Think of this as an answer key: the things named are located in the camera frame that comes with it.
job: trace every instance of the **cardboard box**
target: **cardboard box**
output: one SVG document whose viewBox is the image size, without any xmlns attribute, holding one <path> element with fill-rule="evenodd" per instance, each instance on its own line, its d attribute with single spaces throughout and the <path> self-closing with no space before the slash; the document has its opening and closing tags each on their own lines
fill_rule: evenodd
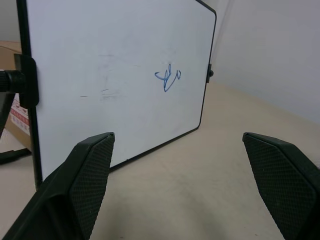
<svg viewBox="0 0 320 240">
<path fill-rule="evenodd" d="M 15 70 L 14 54 L 21 53 L 19 42 L 0 41 L 0 69 Z M 19 95 L 16 94 L 5 128 L 31 151 L 28 111 L 20 106 Z"/>
</svg>

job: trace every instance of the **black stand leg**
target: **black stand leg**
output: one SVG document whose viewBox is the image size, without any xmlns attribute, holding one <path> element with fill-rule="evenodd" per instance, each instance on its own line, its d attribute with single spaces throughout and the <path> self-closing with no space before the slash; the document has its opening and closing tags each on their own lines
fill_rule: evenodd
<svg viewBox="0 0 320 240">
<path fill-rule="evenodd" d="M 17 151 L 11 150 L 11 151 L 0 152 L 0 165 L 12 163 L 14 161 L 17 161 L 20 158 L 23 158 L 29 155 L 31 155 L 31 152 L 27 148 L 20 149 Z"/>
</svg>

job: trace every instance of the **blue marker drawing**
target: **blue marker drawing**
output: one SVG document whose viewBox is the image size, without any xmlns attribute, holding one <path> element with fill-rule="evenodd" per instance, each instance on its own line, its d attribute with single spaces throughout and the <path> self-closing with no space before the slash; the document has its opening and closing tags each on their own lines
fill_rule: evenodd
<svg viewBox="0 0 320 240">
<path fill-rule="evenodd" d="M 176 79 L 180 80 L 180 78 L 181 78 L 181 71 L 177 70 L 173 82 L 167 87 L 168 80 L 169 80 L 169 78 L 171 77 L 171 74 L 172 74 L 171 73 L 171 64 L 169 64 L 168 69 L 165 70 L 164 77 L 159 76 L 158 75 L 159 73 L 160 73 L 159 71 L 155 72 L 154 75 L 158 79 L 163 81 L 163 90 L 164 90 L 165 93 L 171 88 L 172 84 L 174 84 Z"/>
</svg>

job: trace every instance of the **table surface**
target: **table surface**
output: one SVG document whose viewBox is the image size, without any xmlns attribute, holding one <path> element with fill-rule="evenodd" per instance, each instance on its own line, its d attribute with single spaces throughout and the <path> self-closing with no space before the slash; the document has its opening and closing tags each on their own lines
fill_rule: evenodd
<svg viewBox="0 0 320 240">
<path fill-rule="evenodd" d="M 244 132 L 293 143 L 320 163 L 319 125 L 211 82 L 197 131 L 109 175 L 90 239 L 283 240 L 258 193 Z M 0 166 L 0 191 L 1 238 L 35 192 L 30 157 Z"/>
</svg>

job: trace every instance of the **black frame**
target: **black frame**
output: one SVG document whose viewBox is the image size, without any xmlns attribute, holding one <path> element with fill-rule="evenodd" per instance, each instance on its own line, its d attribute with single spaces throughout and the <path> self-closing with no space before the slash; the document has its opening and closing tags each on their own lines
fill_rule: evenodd
<svg viewBox="0 0 320 240">
<path fill-rule="evenodd" d="M 216 31 L 216 23 L 217 23 L 217 13 L 216 11 L 208 6 L 206 3 L 204 3 L 201 0 L 195 0 L 207 9 L 209 9 L 211 12 L 215 15 L 215 22 L 213 27 L 213 34 L 212 34 L 212 42 L 211 42 L 211 50 L 210 50 L 210 56 L 209 56 L 209 62 L 208 66 L 211 61 L 211 55 L 212 55 L 212 47 L 214 44 L 214 37 L 215 37 L 215 31 Z M 20 40 L 21 40 L 21 50 L 23 55 L 27 55 L 32 57 L 31 55 L 31 45 L 30 45 L 30 34 L 29 34 L 29 21 L 28 21 L 28 11 L 27 11 L 27 0 L 16 0 L 17 5 L 17 12 L 18 12 L 18 21 L 19 21 L 19 31 L 20 31 Z M 164 142 L 154 148 L 151 148 L 137 156 L 134 156 L 130 159 L 125 160 L 124 162 L 113 166 L 111 170 L 118 169 L 119 167 L 122 167 L 123 165 L 126 165 L 127 163 L 130 163 L 138 158 L 141 158 L 175 140 L 178 140 L 182 137 L 184 137 L 187 134 L 190 134 L 194 131 L 196 131 L 202 121 L 202 114 L 204 110 L 204 103 L 205 103 L 205 96 L 206 96 L 206 89 L 207 84 L 204 86 L 204 93 L 203 93 L 203 101 L 202 101 L 202 107 L 201 107 L 201 116 L 200 116 L 200 122 L 199 125 L 180 136 L 177 136 L 176 138 L 173 138 L 167 142 Z M 42 168 L 41 168 L 41 155 L 40 155 L 40 145 L 39 145 L 39 133 L 38 133 L 38 121 L 37 121 L 37 110 L 35 107 L 28 109 L 28 116 L 29 116 L 29 124 L 30 124 L 30 136 L 31 136 L 31 148 L 32 148 L 32 157 L 33 157 L 33 169 L 34 169 L 34 178 L 35 178 L 35 187 L 36 189 L 39 188 L 41 183 L 43 182 L 43 176 L 42 176 Z"/>
</svg>

